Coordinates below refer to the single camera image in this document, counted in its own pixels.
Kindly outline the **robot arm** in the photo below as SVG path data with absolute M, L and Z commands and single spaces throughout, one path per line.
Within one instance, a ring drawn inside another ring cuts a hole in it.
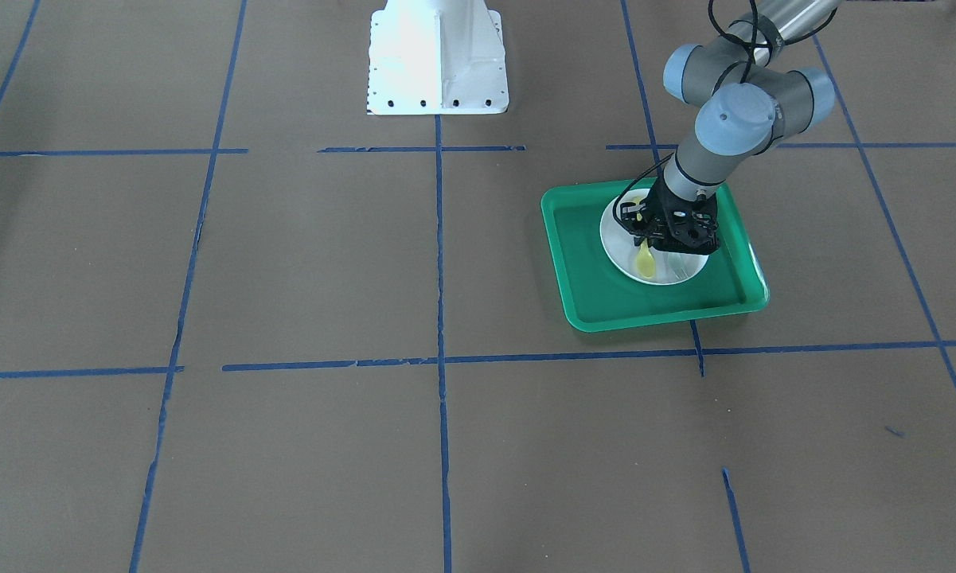
M 719 247 L 718 189 L 747 158 L 806 133 L 834 108 L 823 70 L 771 70 L 782 51 L 815 36 L 837 14 L 837 1 L 751 1 L 706 45 L 684 45 L 663 70 L 666 91 L 697 109 L 693 129 L 653 167 L 644 199 L 621 193 L 616 224 L 635 247 L 709 255 Z

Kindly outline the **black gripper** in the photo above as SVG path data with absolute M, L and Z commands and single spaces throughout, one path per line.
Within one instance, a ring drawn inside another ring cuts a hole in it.
M 617 203 L 617 224 L 633 236 L 634 249 L 673 251 L 672 240 L 716 240 L 716 191 L 671 184 L 663 173 L 644 201 Z

